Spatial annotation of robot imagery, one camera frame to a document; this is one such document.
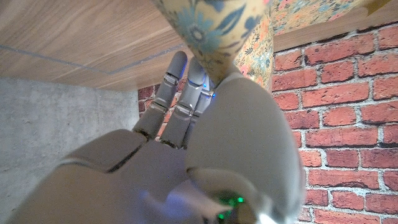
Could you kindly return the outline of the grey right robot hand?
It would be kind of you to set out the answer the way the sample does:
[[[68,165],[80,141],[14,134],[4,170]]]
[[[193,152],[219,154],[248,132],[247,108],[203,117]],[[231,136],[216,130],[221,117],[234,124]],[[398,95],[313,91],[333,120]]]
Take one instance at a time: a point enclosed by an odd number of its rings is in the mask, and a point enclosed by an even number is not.
[[[9,223],[293,223],[305,173],[289,124],[258,84],[215,91],[177,52],[132,130],[63,158]]]

